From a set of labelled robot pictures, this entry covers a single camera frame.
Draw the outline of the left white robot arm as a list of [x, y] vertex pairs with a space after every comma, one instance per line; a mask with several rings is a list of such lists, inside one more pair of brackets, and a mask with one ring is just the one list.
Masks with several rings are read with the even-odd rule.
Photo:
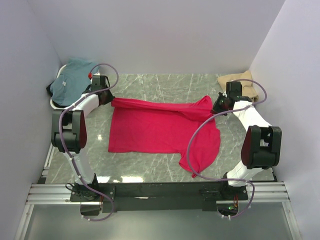
[[90, 84], [71, 105], [55, 108], [52, 113], [51, 143], [61, 152], [75, 176], [75, 183], [91, 186], [97, 181], [88, 157], [83, 153], [87, 144], [86, 117], [99, 106], [115, 98], [111, 93], [109, 78], [99, 73], [88, 75]]

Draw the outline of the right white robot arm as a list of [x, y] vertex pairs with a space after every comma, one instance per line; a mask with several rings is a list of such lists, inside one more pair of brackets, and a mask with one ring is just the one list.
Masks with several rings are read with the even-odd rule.
[[225, 174], [231, 187], [244, 186], [256, 174], [277, 166], [280, 161], [282, 130], [268, 123], [255, 108], [267, 99], [266, 90], [262, 91], [264, 99], [254, 102], [243, 93], [241, 79], [228, 81], [211, 110], [218, 116], [234, 114], [246, 130], [240, 162]]

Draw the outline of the red t shirt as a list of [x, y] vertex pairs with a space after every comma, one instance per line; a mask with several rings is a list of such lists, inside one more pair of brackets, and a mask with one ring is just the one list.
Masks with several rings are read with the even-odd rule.
[[206, 95], [193, 103], [156, 103], [115, 98], [108, 151], [180, 154], [179, 165], [201, 173], [220, 152], [221, 133], [211, 120], [212, 99]]

